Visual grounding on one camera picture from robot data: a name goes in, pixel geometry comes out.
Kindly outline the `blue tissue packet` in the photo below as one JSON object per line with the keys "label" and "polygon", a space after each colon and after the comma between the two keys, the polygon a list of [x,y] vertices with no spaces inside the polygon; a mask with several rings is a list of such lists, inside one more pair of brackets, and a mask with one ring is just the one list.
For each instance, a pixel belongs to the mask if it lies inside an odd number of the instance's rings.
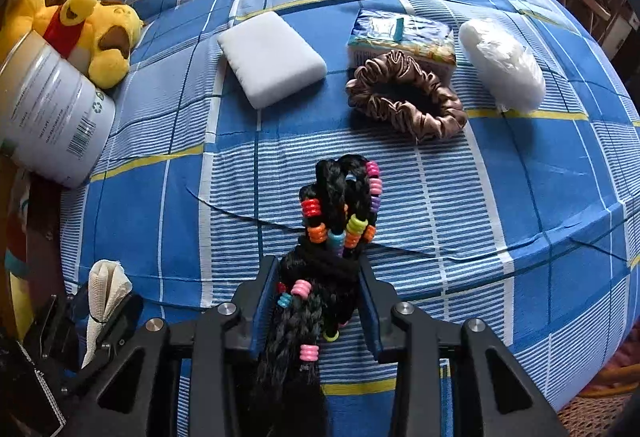
{"label": "blue tissue packet", "polygon": [[367,59],[400,50],[416,61],[454,67],[457,64],[454,32],[445,23],[415,15],[360,10],[347,42],[349,64],[356,68]]}

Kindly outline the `yellow plush bear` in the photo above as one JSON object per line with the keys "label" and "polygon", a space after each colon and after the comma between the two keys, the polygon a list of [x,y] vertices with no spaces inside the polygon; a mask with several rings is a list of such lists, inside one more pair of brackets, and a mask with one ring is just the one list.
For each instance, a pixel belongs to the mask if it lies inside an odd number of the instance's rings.
{"label": "yellow plush bear", "polygon": [[35,31],[101,90],[125,79],[143,20],[119,0],[4,0],[1,58]]}

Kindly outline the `blue plaid bedsheet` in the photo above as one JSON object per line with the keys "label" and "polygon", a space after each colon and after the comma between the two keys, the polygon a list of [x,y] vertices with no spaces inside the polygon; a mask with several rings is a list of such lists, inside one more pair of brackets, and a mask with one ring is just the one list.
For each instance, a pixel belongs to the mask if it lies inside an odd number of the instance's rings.
{"label": "blue plaid bedsheet", "polygon": [[[639,116],[597,42],[555,0],[123,0],[145,21],[115,119],[84,186],[62,197],[61,259],[75,292],[119,261],[145,317],[178,322],[228,301],[266,255],[295,244],[301,186],[321,159],[380,165],[378,279],[435,318],[484,319],[550,405],[569,403],[639,316]],[[360,10],[457,28],[500,23],[530,48],[546,97],[500,113],[460,58],[470,119],[416,144],[349,107],[347,41]],[[256,110],[217,42],[276,12],[326,77]]]}

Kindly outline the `white plastic canister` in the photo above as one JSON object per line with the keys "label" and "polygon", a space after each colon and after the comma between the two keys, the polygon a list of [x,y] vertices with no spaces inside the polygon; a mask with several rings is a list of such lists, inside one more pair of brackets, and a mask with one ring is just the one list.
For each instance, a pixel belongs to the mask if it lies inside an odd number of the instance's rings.
{"label": "white plastic canister", "polygon": [[66,188],[80,186],[105,147],[114,101],[37,32],[1,66],[1,154]]}

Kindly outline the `brown satin scrunchie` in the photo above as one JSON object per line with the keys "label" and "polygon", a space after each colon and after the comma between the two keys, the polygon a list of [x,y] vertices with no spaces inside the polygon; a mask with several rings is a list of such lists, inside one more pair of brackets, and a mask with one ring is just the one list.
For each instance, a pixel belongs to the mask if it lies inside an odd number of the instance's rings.
{"label": "brown satin scrunchie", "polygon": [[415,142],[454,137],[468,123],[458,95],[400,50],[361,64],[347,82],[346,94],[352,108]]}

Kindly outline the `white sponge block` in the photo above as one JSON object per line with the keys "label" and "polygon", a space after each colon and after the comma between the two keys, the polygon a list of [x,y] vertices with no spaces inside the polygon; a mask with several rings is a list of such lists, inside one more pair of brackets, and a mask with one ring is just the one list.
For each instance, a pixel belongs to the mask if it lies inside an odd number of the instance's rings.
{"label": "white sponge block", "polygon": [[217,42],[250,103],[265,109],[328,73],[323,58],[276,12],[222,32]]}

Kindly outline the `beige knit cloth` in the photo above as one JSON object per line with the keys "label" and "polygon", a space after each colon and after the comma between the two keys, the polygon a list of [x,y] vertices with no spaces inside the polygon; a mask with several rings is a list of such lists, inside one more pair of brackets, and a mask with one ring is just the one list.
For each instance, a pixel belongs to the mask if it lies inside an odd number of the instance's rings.
{"label": "beige knit cloth", "polygon": [[89,319],[86,352],[81,367],[85,368],[98,349],[98,337],[115,309],[132,292],[132,282],[119,261],[100,259],[90,269],[88,279]]}

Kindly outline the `black beaded braid hairpiece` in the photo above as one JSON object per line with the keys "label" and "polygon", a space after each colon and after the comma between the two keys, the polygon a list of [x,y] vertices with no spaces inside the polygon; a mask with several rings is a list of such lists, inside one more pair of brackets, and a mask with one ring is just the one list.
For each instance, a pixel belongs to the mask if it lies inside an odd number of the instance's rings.
{"label": "black beaded braid hairpiece", "polygon": [[299,190],[305,231],[277,268],[277,298],[259,355],[247,431],[252,436],[324,436],[323,344],[348,324],[360,298],[359,258],[376,235],[383,183],[359,154],[321,160]]}

